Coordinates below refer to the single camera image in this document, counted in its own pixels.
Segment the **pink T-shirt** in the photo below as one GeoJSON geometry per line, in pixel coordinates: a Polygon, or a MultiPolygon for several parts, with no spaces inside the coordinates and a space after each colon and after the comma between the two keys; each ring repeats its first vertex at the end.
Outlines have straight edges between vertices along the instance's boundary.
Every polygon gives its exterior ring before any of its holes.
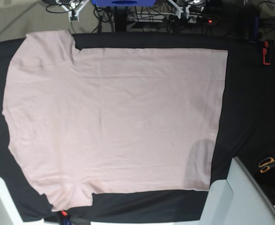
{"type": "Polygon", "coordinates": [[[8,148],[53,211],[94,194],[207,191],[228,52],[77,49],[66,30],[33,32],[12,57],[8,148]]]}

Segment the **white power strip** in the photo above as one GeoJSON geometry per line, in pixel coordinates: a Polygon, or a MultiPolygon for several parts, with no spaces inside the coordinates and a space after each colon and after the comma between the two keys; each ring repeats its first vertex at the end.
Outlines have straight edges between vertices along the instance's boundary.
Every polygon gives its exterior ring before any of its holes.
{"type": "Polygon", "coordinates": [[[178,18],[173,14],[146,14],[146,13],[131,13],[127,20],[129,22],[144,22],[144,23],[163,23],[163,22],[175,22],[183,21],[187,23],[196,23],[196,16],[190,16],[189,18],[178,18]]]}

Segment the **blue box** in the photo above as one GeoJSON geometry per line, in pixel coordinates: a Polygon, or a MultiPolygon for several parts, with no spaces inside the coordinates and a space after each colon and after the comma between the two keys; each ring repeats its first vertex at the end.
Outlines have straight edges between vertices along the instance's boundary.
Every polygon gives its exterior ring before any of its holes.
{"type": "Polygon", "coordinates": [[[92,0],[98,7],[151,7],[156,0],[92,0]]]}

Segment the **black table cloth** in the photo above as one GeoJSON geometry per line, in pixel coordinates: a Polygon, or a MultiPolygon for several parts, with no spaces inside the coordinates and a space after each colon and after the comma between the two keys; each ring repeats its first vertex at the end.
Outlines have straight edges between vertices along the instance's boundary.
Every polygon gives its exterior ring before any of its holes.
{"type": "MultiPolygon", "coordinates": [[[[76,47],[211,48],[228,51],[226,84],[212,181],[225,179],[231,159],[239,157],[275,204],[275,169],[261,174],[258,163],[275,158],[275,49],[269,66],[262,64],[259,44],[234,39],[160,32],[76,34],[76,47]]],[[[0,42],[0,177],[26,222],[52,216],[51,205],[26,181],[10,154],[8,128],[2,116],[7,68],[21,39],[0,42]]],[[[166,223],[193,221],[201,217],[206,192],[158,191],[136,194],[96,195],[91,207],[68,213],[92,222],[166,223]]]]}

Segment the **orange blue clamp bottom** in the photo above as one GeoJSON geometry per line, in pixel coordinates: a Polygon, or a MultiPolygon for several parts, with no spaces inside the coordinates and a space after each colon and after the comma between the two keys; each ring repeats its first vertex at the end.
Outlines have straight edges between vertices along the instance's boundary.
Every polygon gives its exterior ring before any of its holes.
{"type": "Polygon", "coordinates": [[[56,212],[57,220],[59,225],[72,225],[70,216],[65,211],[56,212]]]}

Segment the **red and black clamp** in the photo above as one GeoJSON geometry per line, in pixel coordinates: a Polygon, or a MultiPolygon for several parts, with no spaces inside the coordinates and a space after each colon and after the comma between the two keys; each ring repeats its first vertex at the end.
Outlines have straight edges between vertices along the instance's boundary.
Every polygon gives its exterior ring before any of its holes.
{"type": "Polygon", "coordinates": [[[262,49],[262,64],[265,66],[271,65],[272,58],[275,50],[275,42],[274,40],[264,40],[261,42],[262,49]]]}

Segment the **white bin left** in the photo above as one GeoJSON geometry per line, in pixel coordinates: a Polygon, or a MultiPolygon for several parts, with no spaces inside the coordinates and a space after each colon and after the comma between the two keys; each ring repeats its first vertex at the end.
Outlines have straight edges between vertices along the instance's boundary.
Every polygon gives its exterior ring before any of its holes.
{"type": "Polygon", "coordinates": [[[0,225],[43,225],[44,220],[23,222],[4,180],[0,177],[0,225]]]}

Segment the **orange handled scissors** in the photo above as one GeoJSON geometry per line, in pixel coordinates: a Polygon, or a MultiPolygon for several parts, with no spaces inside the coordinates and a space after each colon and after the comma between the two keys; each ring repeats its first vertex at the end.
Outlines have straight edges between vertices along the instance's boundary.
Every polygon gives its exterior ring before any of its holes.
{"type": "Polygon", "coordinates": [[[267,158],[263,159],[262,161],[260,161],[258,164],[260,173],[266,173],[271,168],[274,168],[274,167],[275,167],[275,159],[272,157],[267,157],[267,158]]]}

